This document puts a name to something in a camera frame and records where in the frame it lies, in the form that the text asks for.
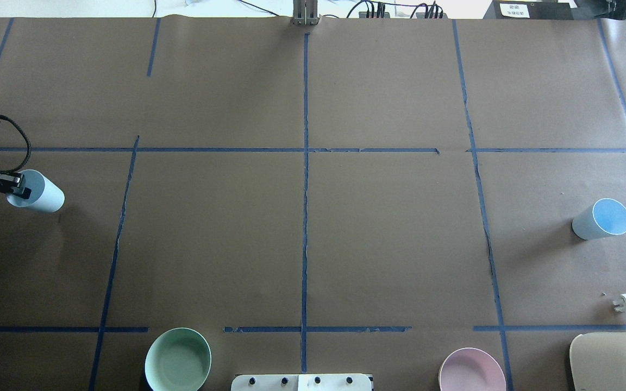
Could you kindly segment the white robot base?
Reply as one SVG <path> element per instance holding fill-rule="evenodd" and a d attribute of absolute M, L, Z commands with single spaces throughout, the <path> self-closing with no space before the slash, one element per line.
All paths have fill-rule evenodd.
<path fill-rule="evenodd" d="M 241 374 L 231 390 L 374 390 L 373 377 L 340 374 Z"/>

